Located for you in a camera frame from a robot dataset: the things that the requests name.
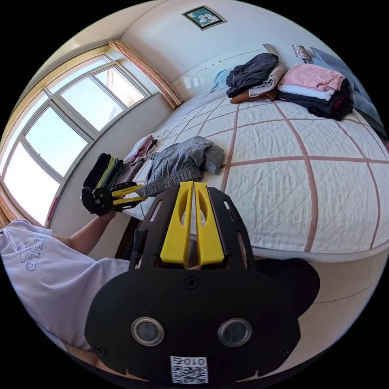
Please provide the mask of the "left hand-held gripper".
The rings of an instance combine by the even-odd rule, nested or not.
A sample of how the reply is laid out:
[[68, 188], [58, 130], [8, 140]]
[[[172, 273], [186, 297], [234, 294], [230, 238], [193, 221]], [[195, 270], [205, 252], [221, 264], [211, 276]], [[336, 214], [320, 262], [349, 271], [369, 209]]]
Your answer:
[[141, 188], [143, 185], [135, 182], [125, 182], [112, 188], [99, 187], [94, 190], [84, 187], [81, 190], [81, 201], [90, 214], [97, 216], [105, 215], [111, 210], [122, 212], [136, 207], [147, 199], [147, 197], [126, 197], [136, 194]]

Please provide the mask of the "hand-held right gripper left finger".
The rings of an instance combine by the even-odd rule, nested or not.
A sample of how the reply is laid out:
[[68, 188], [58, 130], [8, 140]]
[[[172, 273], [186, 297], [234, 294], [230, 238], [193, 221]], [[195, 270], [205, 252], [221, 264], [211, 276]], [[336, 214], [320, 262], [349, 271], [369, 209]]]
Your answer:
[[163, 264], [188, 263], [193, 186], [193, 181], [180, 184], [160, 253]]

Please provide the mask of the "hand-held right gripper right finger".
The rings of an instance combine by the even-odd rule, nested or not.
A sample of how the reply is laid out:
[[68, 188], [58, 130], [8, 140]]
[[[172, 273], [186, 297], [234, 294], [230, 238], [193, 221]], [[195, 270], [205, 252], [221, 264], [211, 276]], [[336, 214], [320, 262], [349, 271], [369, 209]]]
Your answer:
[[199, 266], [219, 266], [224, 260], [224, 251], [206, 184], [194, 183], [194, 198]]

